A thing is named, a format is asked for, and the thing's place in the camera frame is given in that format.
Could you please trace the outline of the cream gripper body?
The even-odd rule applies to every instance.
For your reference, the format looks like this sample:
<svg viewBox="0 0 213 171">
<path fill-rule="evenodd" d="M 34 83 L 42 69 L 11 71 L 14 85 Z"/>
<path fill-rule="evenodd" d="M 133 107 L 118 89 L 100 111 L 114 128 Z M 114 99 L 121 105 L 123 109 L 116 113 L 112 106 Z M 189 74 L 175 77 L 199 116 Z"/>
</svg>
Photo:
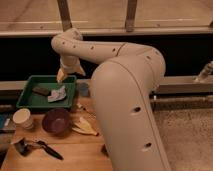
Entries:
<svg viewBox="0 0 213 171">
<path fill-rule="evenodd" d="M 85 71 L 83 70 L 79 62 L 71 66 L 61 65 L 60 69 L 58 70 L 56 80 L 58 83 L 62 83 L 68 77 L 69 74 L 73 73 L 85 76 Z"/>
</svg>

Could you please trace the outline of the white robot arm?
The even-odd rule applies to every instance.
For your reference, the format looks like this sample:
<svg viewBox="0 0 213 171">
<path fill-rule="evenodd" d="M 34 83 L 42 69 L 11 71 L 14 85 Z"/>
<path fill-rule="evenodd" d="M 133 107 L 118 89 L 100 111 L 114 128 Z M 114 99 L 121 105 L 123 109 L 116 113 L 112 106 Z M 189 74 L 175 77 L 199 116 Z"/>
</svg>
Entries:
<svg viewBox="0 0 213 171">
<path fill-rule="evenodd" d="M 163 55 L 152 46 L 85 41 L 71 28 L 54 36 L 60 55 L 57 80 L 82 73 L 80 61 L 96 63 L 90 94 L 114 171 L 171 171 L 149 94 L 164 78 Z"/>
</svg>

